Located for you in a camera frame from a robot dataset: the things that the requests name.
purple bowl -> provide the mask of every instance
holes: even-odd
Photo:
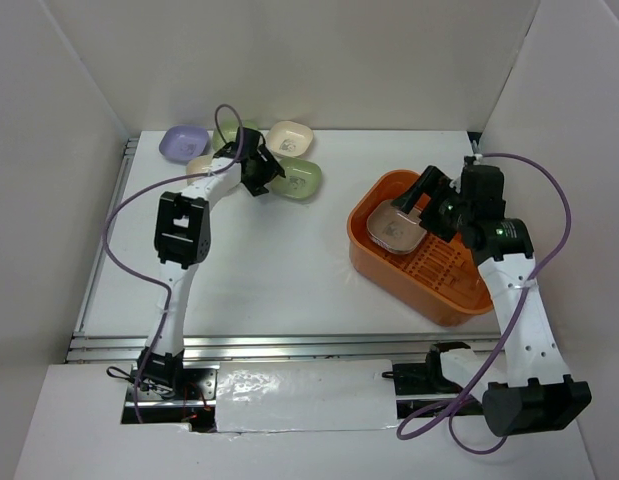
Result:
[[[158,150],[167,160],[188,163],[202,155],[208,142],[209,133],[204,128],[178,125],[167,130]]]

white wall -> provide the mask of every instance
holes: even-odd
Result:
[[[580,425],[595,470],[619,478],[619,22],[602,0],[542,1],[482,144],[538,160],[571,199],[572,238],[541,281],[560,347],[593,391]],[[528,167],[502,164],[510,211],[542,256],[560,202]]]
[[[0,480],[64,358],[123,142],[43,10],[0,2]]]
[[[538,0],[49,0],[132,131],[482,129]]]

green plate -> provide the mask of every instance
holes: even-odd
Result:
[[[258,130],[258,125],[251,120],[243,120],[242,124],[245,128]],[[233,142],[236,139],[236,133],[238,133],[238,122],[236,120],[226,120],[220,124],[220,130],[222,130],[222,134],[225,136],[227,142]],[[211,137],[211,148],[213,148],[214,152],[217,152],[224,146],[225,142],[222,141],[220,133],[218,133],[218,130],[214,130],[213,136]]]
[[[285,157],[280,159],[287,178],[276,177],[269,188],[277,195],[294,200],[311,197],[322,181],[322,170],[315,163],[300,158]]]

orange plastic bin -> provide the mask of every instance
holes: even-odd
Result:
[[[493,308],[487,286],[459,237],[450,243],[427,234],[408,255],[395,255],[376,245],[367,233],[367,217],[384,200],[405,192],[419,175],[395,170],[384,175],[349,215],[349,258],[354,268],[432,322],[462,325]],[[429,201],[423,197],[422,209]]]

plastic tray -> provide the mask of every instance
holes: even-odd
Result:
[[[367,233],[367,217],[384,200],[396,198],[419,175],[395,170],[384,175],[349,215],[349,258],[354,268],[387,292],[445,327],[462,325],[493,309],[491,297],[474,266],[471,252],[456,236],[450,243],[427,234],[408,255],[376,245]],[[423,197],[417,207],[426,206]]]

